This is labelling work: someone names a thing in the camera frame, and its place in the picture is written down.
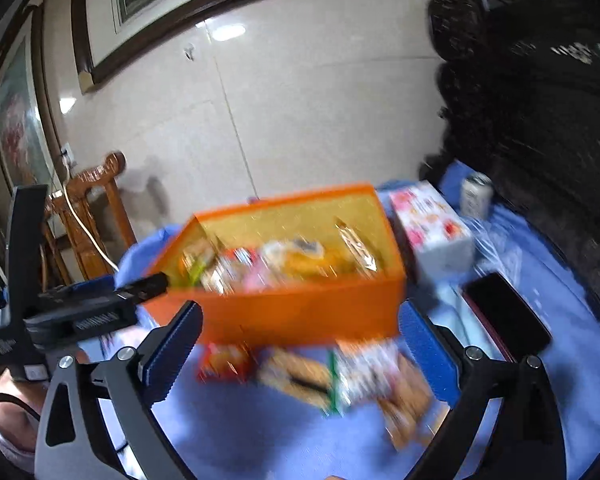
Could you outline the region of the person's left hand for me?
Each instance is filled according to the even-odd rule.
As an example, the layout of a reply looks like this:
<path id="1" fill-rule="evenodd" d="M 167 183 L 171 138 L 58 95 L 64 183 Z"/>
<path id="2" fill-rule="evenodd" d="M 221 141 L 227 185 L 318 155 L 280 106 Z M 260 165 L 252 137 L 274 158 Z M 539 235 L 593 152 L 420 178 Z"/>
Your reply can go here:
<path id="1" fill-rule="evenodd" d="M 15 382 L 9 370 L 0 377 L 0 393 L 19 399 L 41 414 L 47 393 L 46 382 Z M 13 403 L 0 403 L 0 454 L 19 471 L 34 473 L 34 451 L 38 421 Z"/>

